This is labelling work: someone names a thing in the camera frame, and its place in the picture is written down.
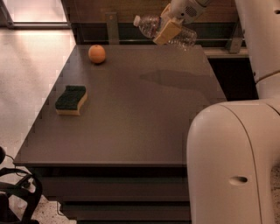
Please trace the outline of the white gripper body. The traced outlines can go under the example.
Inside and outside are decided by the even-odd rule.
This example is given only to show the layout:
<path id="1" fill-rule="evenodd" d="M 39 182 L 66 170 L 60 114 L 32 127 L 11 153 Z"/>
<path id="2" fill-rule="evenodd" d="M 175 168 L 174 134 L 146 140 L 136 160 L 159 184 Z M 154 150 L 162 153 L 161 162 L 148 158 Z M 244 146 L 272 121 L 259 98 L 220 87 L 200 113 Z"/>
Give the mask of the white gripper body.
<path id="1" fill-rule="evenodd" d="M 193 23 L 212 0 L 171 0 L 171 14 L 185 23 Z"/>

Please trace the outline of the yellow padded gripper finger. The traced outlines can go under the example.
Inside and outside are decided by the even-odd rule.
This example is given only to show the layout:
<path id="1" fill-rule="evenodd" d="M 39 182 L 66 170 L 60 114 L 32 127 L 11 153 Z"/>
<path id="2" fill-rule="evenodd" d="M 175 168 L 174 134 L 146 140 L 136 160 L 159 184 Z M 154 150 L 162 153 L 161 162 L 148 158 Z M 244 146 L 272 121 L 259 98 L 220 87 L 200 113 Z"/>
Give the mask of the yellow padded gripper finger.
<path id="1" fill-rule="evenodd" d="M 160 15 L 161 19 L 165 23 L 167 23 L 171 19 L 170 12 L 171 12 L 171 5 L 168 3 Z"/>
<path id="2" fill-rule="evenodd" d="M 170 19 L 157 33 L 153 42 L 159 46 L 167 44 L 175 38 L 182 30 L 182 21 L 175 17 Z"/>

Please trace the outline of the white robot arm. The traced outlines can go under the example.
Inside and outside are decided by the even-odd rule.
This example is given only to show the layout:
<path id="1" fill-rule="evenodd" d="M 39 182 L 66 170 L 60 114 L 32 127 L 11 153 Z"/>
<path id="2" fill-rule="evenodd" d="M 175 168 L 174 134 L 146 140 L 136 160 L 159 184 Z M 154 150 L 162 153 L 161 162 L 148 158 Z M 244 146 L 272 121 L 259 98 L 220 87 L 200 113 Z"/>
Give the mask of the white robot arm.
<path id="1" fill-rule="evenodd" d="M 192 121 L 192 224 L 275 224 L 270 175 L 280 158 L 280 0 L 234 1 L 258 98 L 215 104 Z"/>

